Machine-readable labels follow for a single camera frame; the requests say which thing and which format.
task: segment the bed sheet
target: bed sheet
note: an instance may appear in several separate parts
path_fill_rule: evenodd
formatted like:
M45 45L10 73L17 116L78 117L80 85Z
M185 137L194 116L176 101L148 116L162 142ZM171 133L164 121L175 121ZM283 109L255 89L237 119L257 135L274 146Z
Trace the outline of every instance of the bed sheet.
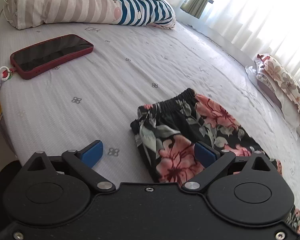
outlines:
M191 28L60 23L16 30L0 18L0 66L26 46L74 33L94 44L92 53L31 80L18 74L2 85L0 102L18 158L38 150L60 155L99 139L94 170L114 182L149 182L130 122L137 108L195 89L224 106L270 157L300 208L300 138L249 81L245 69Z

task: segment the silver bolt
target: silver bolt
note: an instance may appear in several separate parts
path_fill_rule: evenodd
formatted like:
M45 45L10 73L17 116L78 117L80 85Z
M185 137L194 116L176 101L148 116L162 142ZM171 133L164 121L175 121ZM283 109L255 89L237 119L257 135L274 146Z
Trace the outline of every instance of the silver bolt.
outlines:
M102 181L102 182L99 182L97 184L97 187L99 189L111 189L112 188L112 183L109 182L109 181Z
M284 232L279 232L275 236L276 240L283 240L284 238L285 238L285 233Z
M200 184L195 181L189 181L185 183L185 187L187 189L198 189L200 187Z
M16 240L23 240L23 234L20 232L15 232L13 234L13 236L14 236L14 239L16 239Z
M153 187L146 187L145 191L146 192L153 192L154 188Z

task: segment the white ring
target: white ring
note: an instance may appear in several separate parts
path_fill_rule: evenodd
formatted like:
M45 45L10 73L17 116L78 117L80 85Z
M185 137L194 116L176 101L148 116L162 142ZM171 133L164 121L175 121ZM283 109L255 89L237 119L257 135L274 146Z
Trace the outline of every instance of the white ring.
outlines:
M2 76L2 73L4 72L4 71L3 71L3 72L1 73L1 70L2 70L2 69L7 70L7 72L8 72L8 75L7 75L5 78L2 78L2 79L1 79L2 81L6 81L6 80L8 80L8 78L10 77L10 73L9 73L10 70L9 70L8 67L2 66L2 67L0 68L0 76Z

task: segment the smartphone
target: smartphone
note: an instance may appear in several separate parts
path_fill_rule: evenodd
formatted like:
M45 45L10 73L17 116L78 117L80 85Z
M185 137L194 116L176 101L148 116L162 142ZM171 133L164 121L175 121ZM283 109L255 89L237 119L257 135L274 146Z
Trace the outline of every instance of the smartphone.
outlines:
M31 79L92 50L93 44L68 34L18 50L11 54L10 62L23 79Z

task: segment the striped pillow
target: striped pillow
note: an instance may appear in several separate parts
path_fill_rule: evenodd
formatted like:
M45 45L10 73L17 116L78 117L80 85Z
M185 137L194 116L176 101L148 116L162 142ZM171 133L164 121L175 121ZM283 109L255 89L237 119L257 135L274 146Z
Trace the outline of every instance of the striped pillow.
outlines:
M165 0L5 0L3 11L18 30L60 22L151 24L171 29L176 22Z

